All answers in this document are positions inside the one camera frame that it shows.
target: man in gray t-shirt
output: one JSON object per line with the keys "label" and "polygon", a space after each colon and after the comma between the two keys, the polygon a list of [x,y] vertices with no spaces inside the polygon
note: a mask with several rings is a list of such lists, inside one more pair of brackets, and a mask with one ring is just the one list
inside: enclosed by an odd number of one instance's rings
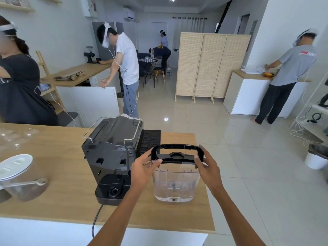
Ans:
{"label": "man in gray t-shirt", "polygon": [[276,68],[281,65],[277,76],[272,80],[265,93],[261,105],[260,113],[256,119],[252,119],[257,124],[262,124],[268,116],[268,123],[272,124],[280,114],[297,80],[306,73],[317,59],[317,52],[312,45],[318,32],[315,29],[308,29],[298,36],[294,47],[289,49],[280,59],[267,65],[266,70]]}

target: bare foot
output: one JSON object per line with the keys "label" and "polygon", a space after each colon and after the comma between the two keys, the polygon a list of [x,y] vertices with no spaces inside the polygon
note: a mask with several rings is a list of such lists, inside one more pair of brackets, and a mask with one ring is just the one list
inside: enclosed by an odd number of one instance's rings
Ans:
{"label": "bare foot", "polygon": [[252,118],[251,121],[252,121],[253,123],[257,124],[257,125],[260,125],[260,124],[258,124],[258,123],[255,121],[255,118]]}

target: gray pants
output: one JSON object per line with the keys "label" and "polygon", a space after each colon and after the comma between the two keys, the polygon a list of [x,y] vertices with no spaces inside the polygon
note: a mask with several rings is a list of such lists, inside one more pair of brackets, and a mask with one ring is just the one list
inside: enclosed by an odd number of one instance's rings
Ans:
{"label": "gray pants", "polygon": [[131,117],[139,117],[139,111],[137,105],[137,93],[136,93],[139,86],[139,80],[132,85],[124,84],[123,86],[124,86],[123,113]]}

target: coffee grinder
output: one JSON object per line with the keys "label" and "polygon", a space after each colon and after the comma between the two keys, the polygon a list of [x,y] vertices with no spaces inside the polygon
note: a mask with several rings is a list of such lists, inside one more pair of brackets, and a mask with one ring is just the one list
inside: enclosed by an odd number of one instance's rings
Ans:
{"label": "coffee grinder", "polygon": [[88,57],[87,63],[96,64],[96,61],[93,61],[92,58],[95,57],[95,54],[92,52],[93,46],[86,46],[89,52],[85,52],[84,56]]}

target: man in white t-shirt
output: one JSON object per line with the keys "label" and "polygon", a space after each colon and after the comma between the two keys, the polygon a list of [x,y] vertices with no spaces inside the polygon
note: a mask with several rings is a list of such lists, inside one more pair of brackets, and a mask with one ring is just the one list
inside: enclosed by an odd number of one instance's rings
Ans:
{"label": "man in white t-shirt", "polygon": [[133,42],[125,33],[118,34],[113,28],[108,28],[108,34],[105,37],[105,25],[100,25],[97,30],[97,37],[101,44],[104,44],[104,38],[116,46],[116,55],[112,63],[111,74],[108,78],[101,81],[100,86],[105,88],[113,80],[121,67],[121,75],[124,86],[124,107],[123,113],[131,117],[139,117],[137,94],[139,86],[139,64],[137,51]]}

